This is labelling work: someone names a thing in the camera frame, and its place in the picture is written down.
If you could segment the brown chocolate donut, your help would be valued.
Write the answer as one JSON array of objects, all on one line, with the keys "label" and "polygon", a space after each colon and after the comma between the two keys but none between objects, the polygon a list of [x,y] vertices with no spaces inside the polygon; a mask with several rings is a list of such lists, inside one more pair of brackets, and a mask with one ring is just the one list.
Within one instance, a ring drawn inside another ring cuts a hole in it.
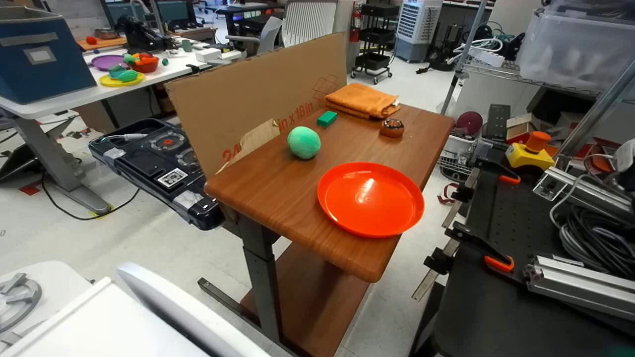
[{"label": "brown chocolate donut", "polygon": [[380,122],[378,132],[380,132],[382,136],[400,138],[402,132],[404,132],[404,124],[402,124],[400,118],[384,118],[384,120]]}]

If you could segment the purple plate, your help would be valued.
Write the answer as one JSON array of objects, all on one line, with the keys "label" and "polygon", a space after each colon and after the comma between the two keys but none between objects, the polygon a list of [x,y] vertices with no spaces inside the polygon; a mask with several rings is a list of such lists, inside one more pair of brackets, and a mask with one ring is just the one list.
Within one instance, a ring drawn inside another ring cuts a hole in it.
[{"label": "purple plate", "polygon": [[121,63],[124,63],[123,55],[95,55],[91,61],[91,67],[99,69],[99,70],[109,70]]}]

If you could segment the small green block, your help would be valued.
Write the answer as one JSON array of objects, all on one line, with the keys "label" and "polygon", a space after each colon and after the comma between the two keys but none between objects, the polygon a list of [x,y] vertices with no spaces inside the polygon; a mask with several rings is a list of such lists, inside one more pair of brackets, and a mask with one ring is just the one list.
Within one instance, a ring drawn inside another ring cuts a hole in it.
[{"label": "small green block", "polygon": [[317,124],[319,124],[319,126],[329,126],[335,118],[337,118],[337,110],[323,110],[323,112],[317,116]]}]

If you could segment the folded orange cloth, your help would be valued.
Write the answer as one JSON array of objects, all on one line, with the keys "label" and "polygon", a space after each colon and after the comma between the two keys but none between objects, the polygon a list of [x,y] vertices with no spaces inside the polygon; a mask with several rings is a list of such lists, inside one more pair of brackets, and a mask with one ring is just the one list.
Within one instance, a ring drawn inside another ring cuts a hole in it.
[{"label": "folded orange cloth", "polygon": [[386,118],[398,110],[396,94],[382,92],[363,82],[349,82],[325,96],[325,104],[363,118]]}]

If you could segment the wooden desk with metal leg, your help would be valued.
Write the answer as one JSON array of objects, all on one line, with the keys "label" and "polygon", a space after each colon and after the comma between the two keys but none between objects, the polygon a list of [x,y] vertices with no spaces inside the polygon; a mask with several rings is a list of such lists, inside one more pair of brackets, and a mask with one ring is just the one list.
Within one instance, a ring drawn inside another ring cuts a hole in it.
[{"label": "wooden desk with metal leg", "polygon": [[305,357],[333,357],[367,287],[404,229],[452,128],[444,114],[400,106],[400,136],[347,112],[321,126],[321,150],[295,158],[277,136],[206,182],[242,239],[259,330]]}]

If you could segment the brown cardboard panel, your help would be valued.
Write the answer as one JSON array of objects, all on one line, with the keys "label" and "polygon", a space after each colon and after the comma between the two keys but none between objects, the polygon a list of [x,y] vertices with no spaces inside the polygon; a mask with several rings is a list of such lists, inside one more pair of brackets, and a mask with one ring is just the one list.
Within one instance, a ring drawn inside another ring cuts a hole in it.
[{"label": "brown cardboard panel", "polygon": [[267,122],[279,130],[321,110],[347,80],[343,33],[253,55],[166,82],[168,98],[206,176],[244,152],[244,136]]}]

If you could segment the maroon round object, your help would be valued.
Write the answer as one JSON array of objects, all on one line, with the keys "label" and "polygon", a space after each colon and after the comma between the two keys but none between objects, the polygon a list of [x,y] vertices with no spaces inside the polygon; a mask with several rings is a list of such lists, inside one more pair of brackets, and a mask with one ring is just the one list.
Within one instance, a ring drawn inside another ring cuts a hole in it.
[{"label": "maroon round object", "polygon": [[456,136],[476,136],[482,128],[482,116],[476,110],[464,110],[452,126]]}]

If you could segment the black rolling cart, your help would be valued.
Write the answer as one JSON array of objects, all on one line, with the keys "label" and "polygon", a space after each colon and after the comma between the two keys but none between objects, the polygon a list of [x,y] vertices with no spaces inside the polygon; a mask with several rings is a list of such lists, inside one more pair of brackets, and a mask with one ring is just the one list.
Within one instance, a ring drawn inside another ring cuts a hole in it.
[{"label": "black rolling cart", "polygon": [[388,78],[394,47],[398,7],[388,1],[365,1],[353,5],[351,41],[359,45],[351,76],[367,76],[373,84]]}]

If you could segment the red bowl with toys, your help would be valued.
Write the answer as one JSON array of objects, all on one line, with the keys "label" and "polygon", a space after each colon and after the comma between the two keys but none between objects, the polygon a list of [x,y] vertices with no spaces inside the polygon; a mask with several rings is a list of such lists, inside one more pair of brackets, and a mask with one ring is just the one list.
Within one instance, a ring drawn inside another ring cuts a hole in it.
[{"label": "red bowl with toys", "polygon": [[130,67],[140,72],[152,72],[158,65],[158,59],[150,53],[134,53]]}]

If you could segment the yellow orange tool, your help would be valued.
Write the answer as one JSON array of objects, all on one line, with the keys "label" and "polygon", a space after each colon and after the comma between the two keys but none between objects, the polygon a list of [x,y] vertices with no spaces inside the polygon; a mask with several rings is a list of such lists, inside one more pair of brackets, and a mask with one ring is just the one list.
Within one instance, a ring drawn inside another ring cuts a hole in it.
[{"label": "yellow orange tool", "polygon": [[511,168],[537,166],[541,170],[553,164],[547,152],[551,136],[545,130],[531,130],[523,142],[511,142],[505,150],[505,160]]}]

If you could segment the white background table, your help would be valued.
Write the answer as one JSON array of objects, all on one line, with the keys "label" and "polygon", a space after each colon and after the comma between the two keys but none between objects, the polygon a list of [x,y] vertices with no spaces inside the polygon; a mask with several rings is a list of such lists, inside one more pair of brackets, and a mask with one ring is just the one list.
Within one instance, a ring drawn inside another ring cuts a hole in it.
[{"label": "white background table", "polygon": [[166,57],[168,63],[158,65],[152,72],[146,72],[140,82],[130,86],[105,86],[97,80],[101,70],[93,69],[91,74],[97,80],[93,86],[37,98],[31,102],[15,102],[0,96],[1,114],[13,122],[25,144],[33,150],[59,189],[93,213],[107,213],[111,205],[81,182],[83,170],[73,162],[73,156],[63,146],[59,146],[41,130],[39,118],[57,110],[83,106],[226,63],[226,57],[218,49],[204,47],[200,41],[196,41],[190,51],[160,51],[160,57]]}]

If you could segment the white curved foreground equipment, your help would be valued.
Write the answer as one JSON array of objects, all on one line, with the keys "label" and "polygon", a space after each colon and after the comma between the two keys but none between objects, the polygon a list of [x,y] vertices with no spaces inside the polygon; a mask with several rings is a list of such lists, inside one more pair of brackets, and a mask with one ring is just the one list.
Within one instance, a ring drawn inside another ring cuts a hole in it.
[{"label": "white curved foreground equipment", "polygon": [[63,261],[0,275],[0,357],[289,357],[228,307],[121,263],[89,281]]}]

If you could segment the clear plastic storage bin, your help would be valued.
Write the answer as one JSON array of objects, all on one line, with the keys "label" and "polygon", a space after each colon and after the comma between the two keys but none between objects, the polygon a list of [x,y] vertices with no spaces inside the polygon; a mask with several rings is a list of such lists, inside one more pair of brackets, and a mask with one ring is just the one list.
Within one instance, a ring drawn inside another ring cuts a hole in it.
[{"label": "clear plastic storage bin", "polygon": [[635,59],[635,0],[545,0],[527,21],[523,78],[601,90]]}]

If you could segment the orange handled clamp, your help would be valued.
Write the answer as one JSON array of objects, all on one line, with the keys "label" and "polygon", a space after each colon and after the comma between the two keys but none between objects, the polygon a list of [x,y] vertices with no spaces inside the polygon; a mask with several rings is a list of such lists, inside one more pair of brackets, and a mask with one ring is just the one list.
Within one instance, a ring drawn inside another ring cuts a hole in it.
[{"label": "orange handled clamp", "polygon": [[444,229],[446,235],[458,239],[460,243],[468,243],[482,251],[482,261],[486,267],[498,273],[511,273],[515,261],[511,255],[504,253],[496,243],[472,233],[464,223],[454,221],[450,227]]}]

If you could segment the aluminium extrusion rail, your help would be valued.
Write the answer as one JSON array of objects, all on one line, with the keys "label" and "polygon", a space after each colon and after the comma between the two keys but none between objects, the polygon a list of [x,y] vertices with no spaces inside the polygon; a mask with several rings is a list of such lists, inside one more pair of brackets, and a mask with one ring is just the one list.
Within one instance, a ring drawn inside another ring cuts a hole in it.
[{"label": "aluminium extrusion rail", "polygon": [[571,305],[635,320],[635,281],[597,269],[533,255],[525,269],[525,287]]}]

